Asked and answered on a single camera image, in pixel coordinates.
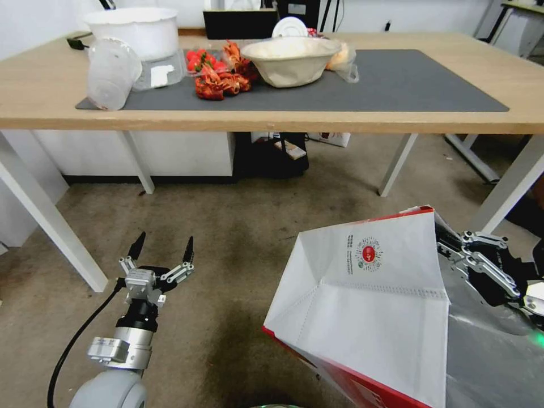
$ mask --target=desk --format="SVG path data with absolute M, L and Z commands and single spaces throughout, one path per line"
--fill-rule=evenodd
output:
M 86 94 L 87 58 L 60 39 L 0 62 L 0 129 L 117 130 L 146 190 L 153 184 L 130 131 L 329 131 L 406 134 L 380 192 L 392 186 L 418 133 L 544 133 L 544 69 L 457 33 L 335 35 L 357 49 L 419 49 L 504 105 L 508 112 L 225 112 L 74 108 Z M 181 37 L 182 48 L 222 41 Z M 544 137 L 533 137 L 470 228 L 491 231 L 544 170 Z M 0 135 L 0 177 L 94 290 L 106 277 L 22 161 Z
M 507 14 L 491 44 L 522 58 L 529 58 L 544 35 L 544 6 L 504 1 Z

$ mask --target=white paper bag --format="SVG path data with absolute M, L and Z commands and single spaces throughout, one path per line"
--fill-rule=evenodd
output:
M 301 232 L 264 331 L 357 406 L 445 406 L 434 211 Z

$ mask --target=beige bowl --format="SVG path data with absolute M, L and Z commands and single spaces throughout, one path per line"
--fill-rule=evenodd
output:
M 311 37 L 277 37 L 242 48 L 270 85 L 289 88 L 318 80 L 330 57 L 339 52 L 339 42 Z

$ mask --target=tabletop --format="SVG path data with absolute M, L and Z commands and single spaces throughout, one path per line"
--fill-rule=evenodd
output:
M 509 107 L 508 112 L 77 110 L 88 61 L 64 39 L 0 61 L 0 129 L 544 133 L 544 68 L 459 33 L 344 33 L 357 49 L 418 49 Z M 180 46 L 224 41 L 182 36 Z
M 537 14 L 544 14 L 544 6 L 530 5 L 526 3 L 520 3 L 516 1 L 503 1 L 503 7 L 512 7 L 514 9 L 531 11 Z

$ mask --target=white bucket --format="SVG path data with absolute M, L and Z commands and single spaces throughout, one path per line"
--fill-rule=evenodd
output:
M 97 39 L 120 40 L 142 61 L 160 60 L 178 50 L 177 10 L 158 7 L 118 8 L 87 14 L 87 23 Z

